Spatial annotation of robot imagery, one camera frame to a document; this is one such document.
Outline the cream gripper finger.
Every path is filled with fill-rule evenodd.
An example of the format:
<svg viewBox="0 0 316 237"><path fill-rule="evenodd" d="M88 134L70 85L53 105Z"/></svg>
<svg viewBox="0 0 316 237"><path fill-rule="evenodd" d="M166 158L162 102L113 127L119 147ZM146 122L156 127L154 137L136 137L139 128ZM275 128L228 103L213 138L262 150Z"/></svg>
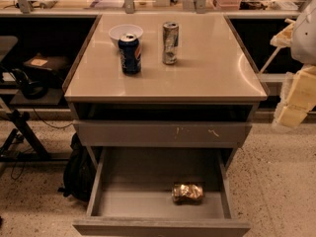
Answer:
<svg viewBox="0 0 316 237"><path fill-rule="evenodd" d="M298 110L310 112L316 106L316 66L305 64L293 76L285 102Z"/></svg>
<svg viewBox="0 0 316 237"><path fill-rule="evenodd" d="M278 104L274 113L274 124L288 128L296 128L306 117L307 113L303 110L298 110L294 106Z"/></svg>

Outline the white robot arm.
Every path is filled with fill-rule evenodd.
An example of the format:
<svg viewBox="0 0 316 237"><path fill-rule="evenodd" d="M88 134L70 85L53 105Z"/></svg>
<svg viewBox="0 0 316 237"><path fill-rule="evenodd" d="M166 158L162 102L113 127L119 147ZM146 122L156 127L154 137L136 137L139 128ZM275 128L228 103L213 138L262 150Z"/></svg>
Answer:
<svg viewBox="0 0 316 237"><path fill-rule="evenodd" d="M286 72L273 126L282 131L297 128L316 107L316 0L311 0L295 22L273 36L270 44L289 47L291 57L303 64Z"/></svg>

